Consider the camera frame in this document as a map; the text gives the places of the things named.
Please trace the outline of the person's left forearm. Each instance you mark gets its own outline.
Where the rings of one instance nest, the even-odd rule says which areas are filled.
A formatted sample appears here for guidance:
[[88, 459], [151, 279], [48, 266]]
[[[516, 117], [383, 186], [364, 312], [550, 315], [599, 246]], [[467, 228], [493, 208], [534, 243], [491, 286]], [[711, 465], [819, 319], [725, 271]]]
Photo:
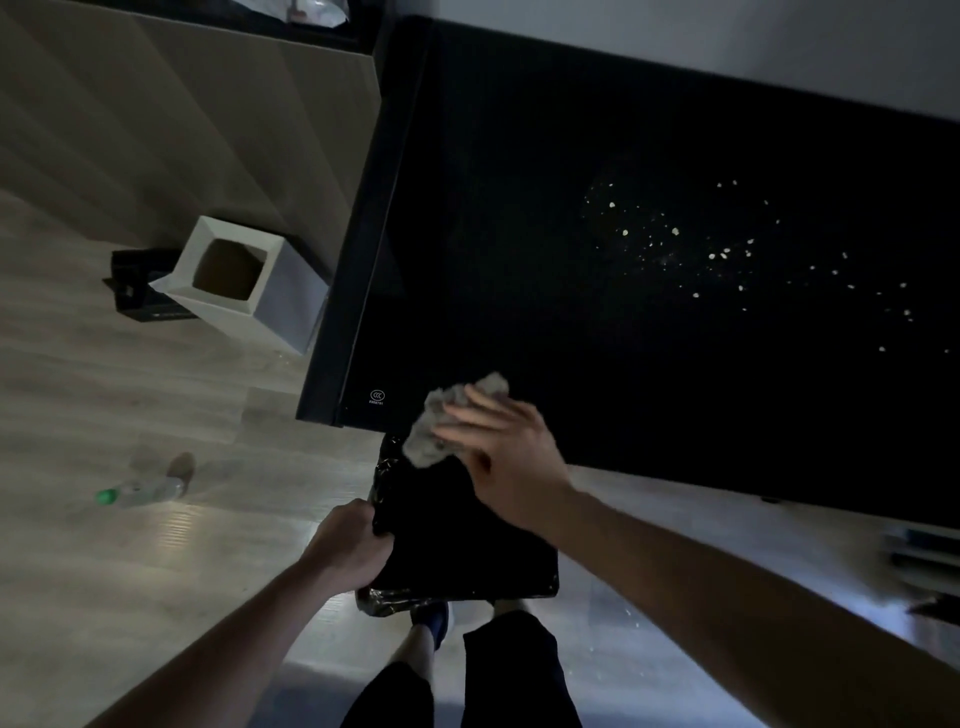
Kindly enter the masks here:
[[288, 567], [85, 728], [245, 728], [306, 625], [352, 578], [342, 564]]

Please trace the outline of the white plastic bag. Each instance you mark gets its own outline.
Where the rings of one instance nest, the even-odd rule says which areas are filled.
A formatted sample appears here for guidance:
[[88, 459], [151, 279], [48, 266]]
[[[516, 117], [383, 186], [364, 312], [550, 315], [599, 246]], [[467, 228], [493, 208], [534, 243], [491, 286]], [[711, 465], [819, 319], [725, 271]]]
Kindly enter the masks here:
[[334, 29], [348, 24], [352, 12], [348, 0], [230, 0], [268, 18]]

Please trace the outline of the black shorts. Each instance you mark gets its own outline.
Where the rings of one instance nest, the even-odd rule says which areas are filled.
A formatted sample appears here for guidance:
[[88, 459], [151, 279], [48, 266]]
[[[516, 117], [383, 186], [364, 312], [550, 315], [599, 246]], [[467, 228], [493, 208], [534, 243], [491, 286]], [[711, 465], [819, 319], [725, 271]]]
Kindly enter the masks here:
[[[558, 643], [532, 613], [495, 615], [463, 635], [465, 682], [459, 728], [583, 728]], [[394, 660], [366, 685], [340, 728], [437, 728], [433, 687]]]

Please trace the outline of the person's left hand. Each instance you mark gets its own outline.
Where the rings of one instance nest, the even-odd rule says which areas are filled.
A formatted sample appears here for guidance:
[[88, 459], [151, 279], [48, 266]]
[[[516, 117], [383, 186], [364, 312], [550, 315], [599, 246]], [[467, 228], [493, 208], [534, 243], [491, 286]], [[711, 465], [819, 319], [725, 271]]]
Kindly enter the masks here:
[[355, 499], [338, 505], [330, 511], [319, 524], [298, 560], [322, 601], [367, 588], [380, 575], [379, 573], [373, 579], [352, 578], [352, 502], [354, 501]]

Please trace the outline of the person's right hand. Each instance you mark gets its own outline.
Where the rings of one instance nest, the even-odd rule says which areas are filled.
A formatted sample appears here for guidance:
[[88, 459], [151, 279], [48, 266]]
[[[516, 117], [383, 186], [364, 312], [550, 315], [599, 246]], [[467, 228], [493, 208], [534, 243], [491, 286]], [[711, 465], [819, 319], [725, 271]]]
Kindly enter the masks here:
[[435, 434], [462, 446], [458, 456], [463, 465], [467, 450], [487, 454], [494, 480], [472, 482], [478, 499], [503, 521], [556, 547], [575, 491], [542, 414], [533, 404], [484, 393], [474, 384], [466, 384], [465, 392], [475, 407], [509, 408], [519, 415], [519, 423], [510, 429], [438, 426]]

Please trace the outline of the person's leg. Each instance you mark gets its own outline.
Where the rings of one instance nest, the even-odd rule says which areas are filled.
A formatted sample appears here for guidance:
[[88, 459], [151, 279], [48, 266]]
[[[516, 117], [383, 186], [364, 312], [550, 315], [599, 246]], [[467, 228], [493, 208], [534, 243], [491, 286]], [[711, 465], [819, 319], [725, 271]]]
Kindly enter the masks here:
[[401, 664], [413, 674], [432, 684], [437, 642], [430, 628], [421, 623], [413, 624], [406, 637], [390, 656], [388, 666]]

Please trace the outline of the white square waste bin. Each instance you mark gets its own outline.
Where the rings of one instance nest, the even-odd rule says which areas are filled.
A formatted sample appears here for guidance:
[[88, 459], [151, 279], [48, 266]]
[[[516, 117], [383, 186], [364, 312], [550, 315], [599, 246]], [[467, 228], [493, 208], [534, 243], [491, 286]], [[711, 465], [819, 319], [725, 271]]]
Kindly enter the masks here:
[[291, 356], [307, 354], [329, 293], [286, 237], [210, 216], [150, 288], [232, 339]]

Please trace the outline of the scatter of pale crumbs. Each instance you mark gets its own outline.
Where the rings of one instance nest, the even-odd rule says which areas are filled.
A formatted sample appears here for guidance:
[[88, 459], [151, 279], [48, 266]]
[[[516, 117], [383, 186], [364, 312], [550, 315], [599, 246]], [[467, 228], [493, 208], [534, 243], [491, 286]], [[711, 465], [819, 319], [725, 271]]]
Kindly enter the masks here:
[[578, 212], [583, 307], [621, 346], [884, 353], [919, 331], [916, 261], [876, 233], [744, 179], [601, 176]]

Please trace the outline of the grey cloth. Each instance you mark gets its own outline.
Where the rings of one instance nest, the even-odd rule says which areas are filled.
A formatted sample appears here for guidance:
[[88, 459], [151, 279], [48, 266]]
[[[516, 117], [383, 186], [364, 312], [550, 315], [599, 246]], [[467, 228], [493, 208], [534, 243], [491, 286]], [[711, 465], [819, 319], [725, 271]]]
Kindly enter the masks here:
[[458, 383], [426, 394], [423, 409], [413, 422], [401, 448], [402, 454], [415, 468], [430, 468], [449, 457], [459, 455], [462, 445], [438, 437], [434, 430], [438, 427], [456, 427], [461, 424], [458, 418], [450, 415], [446, 405], [475, 408], [475, 404], [467, 395], [466, 387], [466, 384]]

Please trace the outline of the black box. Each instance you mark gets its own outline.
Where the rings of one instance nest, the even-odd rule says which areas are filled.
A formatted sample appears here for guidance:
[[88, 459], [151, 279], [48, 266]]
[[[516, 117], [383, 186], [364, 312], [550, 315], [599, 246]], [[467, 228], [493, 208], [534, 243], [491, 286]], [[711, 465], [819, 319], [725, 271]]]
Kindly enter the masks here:
[[114, 249], [110, 274], [102, 280], [112, 292], [116, 312], [139, 323], [197, 319], [197, 316], [157, 292], [151, 283], [173, 272], [181, 252], [171, 248]]

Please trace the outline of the blue shoe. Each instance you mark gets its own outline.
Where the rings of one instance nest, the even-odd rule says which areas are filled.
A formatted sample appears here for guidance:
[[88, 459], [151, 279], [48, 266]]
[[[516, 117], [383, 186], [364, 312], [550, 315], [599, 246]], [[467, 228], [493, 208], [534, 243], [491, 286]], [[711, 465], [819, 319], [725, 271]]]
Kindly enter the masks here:
[[453, 615], [449, 601], [432, 601], [415, 605], [410, 610], [411, 623], [423, 626], [429, 632], [434, 643], [434, 652], [442, 646], [453, 624]]

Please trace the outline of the person's right forearm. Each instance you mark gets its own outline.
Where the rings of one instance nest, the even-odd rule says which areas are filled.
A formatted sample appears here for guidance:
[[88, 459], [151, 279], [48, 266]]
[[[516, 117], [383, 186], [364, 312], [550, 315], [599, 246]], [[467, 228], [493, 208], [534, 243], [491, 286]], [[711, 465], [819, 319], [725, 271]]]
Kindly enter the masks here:
[[820, 594], [570, 486], [530, 528], [769, 728], [960, 728], [960, 672]]

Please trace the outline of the black bin with bag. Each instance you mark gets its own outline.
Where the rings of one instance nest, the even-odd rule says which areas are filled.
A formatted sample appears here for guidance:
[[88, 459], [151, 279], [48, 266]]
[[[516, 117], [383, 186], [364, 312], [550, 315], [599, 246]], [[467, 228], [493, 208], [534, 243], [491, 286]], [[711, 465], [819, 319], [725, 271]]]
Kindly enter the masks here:
[[417, 468], [402, 453], [402, 436], [386, 434], [368, 501], [374, 534], [393, 537], [378, 576], [355, 591], [357, 607], [371, 617], [440, 601], [558, 594], [558, 551], [485, 506], [455, 457]]

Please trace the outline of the clear bottle with green cap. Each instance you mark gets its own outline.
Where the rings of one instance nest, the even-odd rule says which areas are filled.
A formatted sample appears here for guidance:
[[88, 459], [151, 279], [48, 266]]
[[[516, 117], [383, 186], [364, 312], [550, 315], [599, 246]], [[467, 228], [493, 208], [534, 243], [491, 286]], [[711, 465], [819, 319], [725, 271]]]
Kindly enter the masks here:
[[187, 490], [182, 477], [162, 476], [145, 480], [131, 480], [113, 488], [97, 491], [94, 500], [101, 506], [137, 508], [166, 504], [180, 499]]

